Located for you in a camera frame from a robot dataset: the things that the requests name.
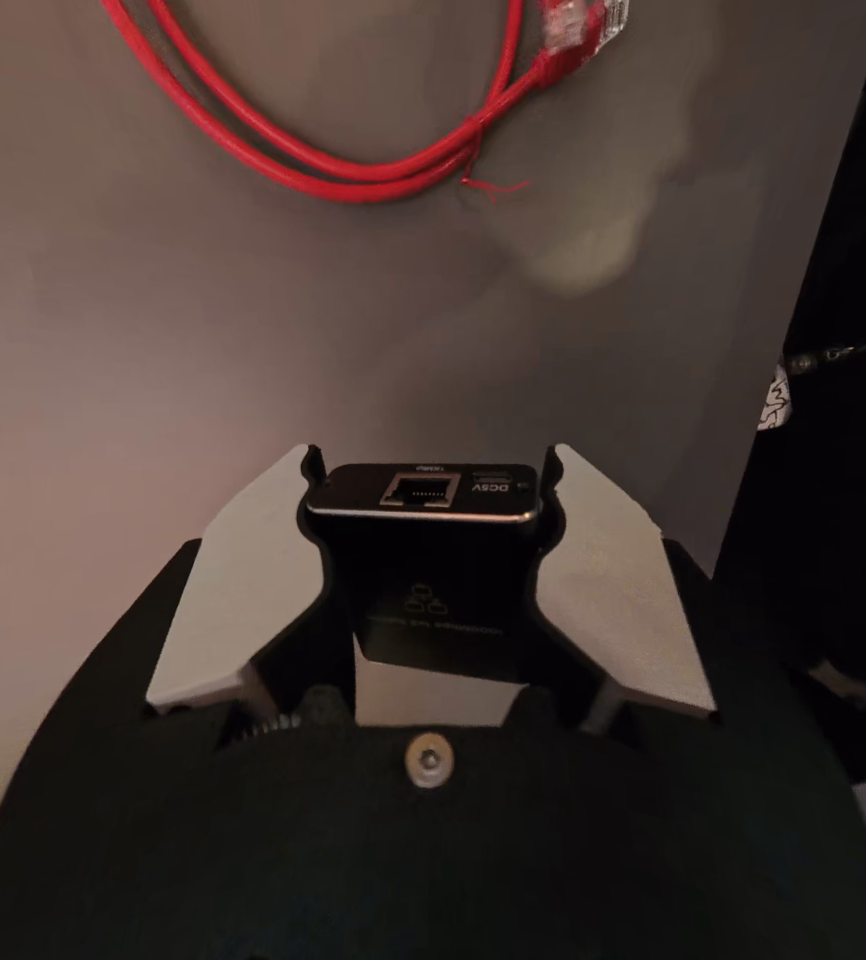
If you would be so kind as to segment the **red twist tie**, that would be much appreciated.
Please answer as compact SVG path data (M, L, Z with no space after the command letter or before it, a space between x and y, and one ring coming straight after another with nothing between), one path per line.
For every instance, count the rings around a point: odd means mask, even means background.
M496 205L500 198L528 189L532 185L532 182L527 179L518 184L507 186L477 178L475 167L482 152L488 126L488 122L481 118L476 119L474 122L473 135L467 145L468 151L463 163L460 185L464 188L481 192L488 198L492 205Z

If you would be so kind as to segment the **dark cloth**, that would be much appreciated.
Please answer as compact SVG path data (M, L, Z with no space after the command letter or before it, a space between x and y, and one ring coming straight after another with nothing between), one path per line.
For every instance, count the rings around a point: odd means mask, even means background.
M866 78L780 356L791 413L753 443L716 578L866 736Z

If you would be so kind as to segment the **white patterned tag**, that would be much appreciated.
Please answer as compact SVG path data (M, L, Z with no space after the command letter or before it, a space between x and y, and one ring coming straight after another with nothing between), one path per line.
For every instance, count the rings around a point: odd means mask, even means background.
M785 426L791 413L789 378L785 365L779 362L775 366L756 429L765 432Z

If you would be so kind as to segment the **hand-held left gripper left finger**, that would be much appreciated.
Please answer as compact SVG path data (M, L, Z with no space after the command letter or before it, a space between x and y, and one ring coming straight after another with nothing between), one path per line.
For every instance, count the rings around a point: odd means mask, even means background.
M299 445L208 525L148 688L159 714L238 701L276 719L314 687L354 713L352 630L306 511L325 479L319 448Z

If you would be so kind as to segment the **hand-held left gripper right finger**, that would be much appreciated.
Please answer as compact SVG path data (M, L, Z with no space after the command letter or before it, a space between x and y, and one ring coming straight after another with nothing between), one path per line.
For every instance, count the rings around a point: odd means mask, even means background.
M524 681L504 722L534 709L606 732L631 704L708 721L718 707L659 527L566 443L540 477L549 538L527 577Z

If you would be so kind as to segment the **black ethernet adapter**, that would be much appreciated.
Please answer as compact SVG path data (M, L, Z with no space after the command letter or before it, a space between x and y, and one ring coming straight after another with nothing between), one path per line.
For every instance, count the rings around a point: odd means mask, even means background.
M349 463L308 494L367 661L521 682L538 480L515 462Z

